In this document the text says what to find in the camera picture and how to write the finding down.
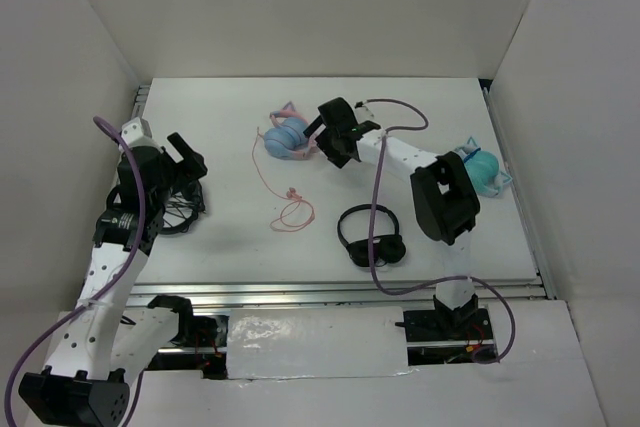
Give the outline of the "pink blue cat-ear headphones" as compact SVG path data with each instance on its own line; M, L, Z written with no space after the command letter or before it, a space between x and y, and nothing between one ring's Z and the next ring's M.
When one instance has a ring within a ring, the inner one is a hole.
M318 151L315 135L308 137L305 130L310 123L298 112L292 102L269 115L272 127L260 134L266 151L281 160L306 160Z

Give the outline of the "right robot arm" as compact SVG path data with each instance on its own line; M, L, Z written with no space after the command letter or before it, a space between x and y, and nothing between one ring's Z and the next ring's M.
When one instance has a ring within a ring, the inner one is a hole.
M406 107L422 120L419 125L383 127L371 116L360 117L358 110L373 103ZM404 296L434 286L435 325L446 338L462 335L478 309L472 277L471 233L476 226L480 202L462 158L455 152L436 154L408 144L396 132L420 132L429 127L426 115L401 100L373 98L350 105L338 97L318 107L318 116L304 131L314 138L319 150L333 165L344 167L349 161L376 167L370 207L365 266L376 287L388 296ZM440 277L409 288L386 288L377 276L374 260L374 224L379 187L383 173L408 183L415 218L421 231L439 250Z

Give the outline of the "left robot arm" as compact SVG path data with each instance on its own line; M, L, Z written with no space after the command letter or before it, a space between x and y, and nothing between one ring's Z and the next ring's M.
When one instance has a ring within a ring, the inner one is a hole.
M119 426L131 386L159 348L182 346L196 334L191 302L157 295L131 329L121 324L132 288L163 228L169 199L204 177L207 168L177 133L175 161L149 136L122 131L129 148L118 183L96 223L91 262L74 315L39 373L23 375L18 394L46 425Z

